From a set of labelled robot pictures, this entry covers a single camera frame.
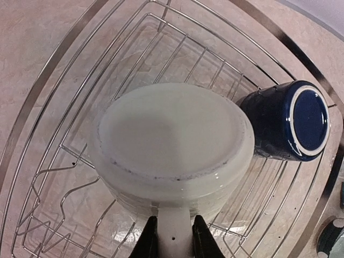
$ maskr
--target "blue mug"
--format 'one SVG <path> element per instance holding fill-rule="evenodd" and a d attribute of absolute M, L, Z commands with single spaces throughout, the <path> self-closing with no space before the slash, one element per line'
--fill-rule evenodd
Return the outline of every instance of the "blue mug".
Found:
<path fill-rule="evenodd" d="M 255 155 L 311 161 L 325 148 L 329 113 L 319 89 L 293 81 L 258 90 L 240 104 L 255 136 Z"/>

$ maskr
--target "circular wire rack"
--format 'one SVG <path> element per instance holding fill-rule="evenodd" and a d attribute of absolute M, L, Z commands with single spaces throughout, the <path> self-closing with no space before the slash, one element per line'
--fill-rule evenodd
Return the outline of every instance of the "circular wire rack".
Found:
<path fill-rule="evenodd" d="M 47 61 L 9 137 L 0 164 L 8 190 L 1 257 L 130 254 L 144 225 L 116 203 L 87 155 L 102 100 L 152 83 L 187 82 L 236 102 L 298 77 L 322 87 L 329 144 L 308 163 L 253 158 L 209 223 L 226 257 L 302 251 L 326 205 L 324 192 L 332 190 L 331 180 L 325 183 L 338 174 L 331 165 L 343 157 L 338 152 L 334 160 L 341 101 L 298 46 L 247 1 L 95 0 Z"/>

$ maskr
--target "mug rim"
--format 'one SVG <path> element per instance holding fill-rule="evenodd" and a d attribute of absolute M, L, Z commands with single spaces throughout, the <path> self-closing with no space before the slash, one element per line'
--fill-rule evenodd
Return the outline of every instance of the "mug rim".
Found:
<path fill-rule="evenodd" d="M 324 113 L 325 113 L 325 120 L 326 122 L 326 133 L 324 136 L 324 139 L 322 140 L 322 143 L 319 145 L 314 150 L 309 150 L 306 149 L 299 141 L 295 126 L 294 126 L 294 110 L 295 110 L 295 105 L 296 101 L 298 100 L 299 96 L 301 95 L 302 92 L 304 91 L 313 91 L 315 94 L 320 97 L 323 108 L 324 108 Z M 321 151 L 325 148 L 327 144 L 327 140 L 329 137 L 329 131 L 330 131 L 330 122 L 329 122 L 329 111 L 328 107 L 325 101 L 324 96 L 320 92 L 320 90 L 312 83 L 307 82 L 307 81 L 294 81 L 292 84 L 289 86 L 289 90 L 286 95 L 285 99 L 286 105 L 284 106 L 284 128 L 286 129 L 286 140 L 288 141 L 288 146 L 290 147 L 291 151 L 298 156 L 298 158 L 302 160 L 311 160 L 317 157 Z"/>

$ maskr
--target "dish drainer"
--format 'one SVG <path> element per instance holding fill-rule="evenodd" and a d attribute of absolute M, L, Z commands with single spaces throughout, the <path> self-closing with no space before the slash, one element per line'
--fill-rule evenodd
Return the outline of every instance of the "dish drainer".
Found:
<path fill-rule="evenodd" d="M 8 195 L 0 256 L 129 255 L 143 225 L 113 200 L 87 156 L 89 125 L 103 99 L 152 83 L 188 82 L 236 102 L 300 76 L 322 87 L 328 101 L 328 145 L 308 163 L 254 158 L 209 223 L 226 257 L 301 253 L 343 159 L 343 103 L 301 49 L 248 1 L 95 0 L 47 61 L 9 136 L 0 164 Z"/>

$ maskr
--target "upside-down mug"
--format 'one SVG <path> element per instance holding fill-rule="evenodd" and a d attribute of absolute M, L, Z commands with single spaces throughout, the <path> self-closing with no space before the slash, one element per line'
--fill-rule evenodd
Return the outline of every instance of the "upside-down mug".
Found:
<path fill-rule="evenodd" d="M 328 107 L 320 90 L 307 81 L 293 81 L 258 90 L 240 104 L 255 136 L 255 155 L 311 161 L 329 136 Z"/>
<path fill-rule="evenodd" d="M 191 257 L 191 219 L 214 218 L 250 164 L 246 115 L 209 89 L 166 83 L 108 102 L 94 125 L 89 154 L 111 193 L 134 219 L 157 216 L 161 257 Z"/>

